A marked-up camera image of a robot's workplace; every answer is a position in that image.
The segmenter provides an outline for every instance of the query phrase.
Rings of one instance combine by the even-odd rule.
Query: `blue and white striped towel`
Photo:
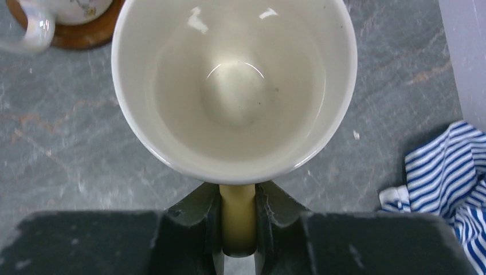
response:
[[[451,226],[486,274],[486,135],[464,121],[405,157],[407,185],[379,195],[382,210],[431,213]]]

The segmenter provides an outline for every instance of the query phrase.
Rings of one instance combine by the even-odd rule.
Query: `teacup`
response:
[[[342,0],[127,0],[113,35],[128,124],[169,167],[224,184],[224,242],[251,234],[253,225],[234,226],[254,222],[249,184],[302,166],[327,144],[356,69]]]
[[[56,23],[81,25],[101,16],[113,0],[18,0],[28,26],[18,42],[0,40],[0,50],[17,54],[36,54],[49,47]]]

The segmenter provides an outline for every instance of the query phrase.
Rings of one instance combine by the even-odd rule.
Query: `brown coaster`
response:
[[[13,17],[27,28],[27,17],[17,0],[6,0]],[[95,20],[76,26],[56,24],[51,45],[63,49],[84,50],[110,42],[115,30],[116,19],[125,0],[113,0],[110,7]]]

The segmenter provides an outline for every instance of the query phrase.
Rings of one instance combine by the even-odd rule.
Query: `mug handle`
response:
[[[55,19],[45,7],[33,1],[19,1],[27,16],[27,31],[17,42],[0,40],[0,50],[16,54],[37,54],[47,49],[54,37]]]
[[[220,185],[220,194],[223,252],[235,258],[252,255],[257,247],[255,184]]]

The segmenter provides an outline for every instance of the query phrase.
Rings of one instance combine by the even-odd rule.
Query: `yellow handle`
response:
[[[257,246],[255,184],[220,185],[223,252],[231,257],[252,255]]]

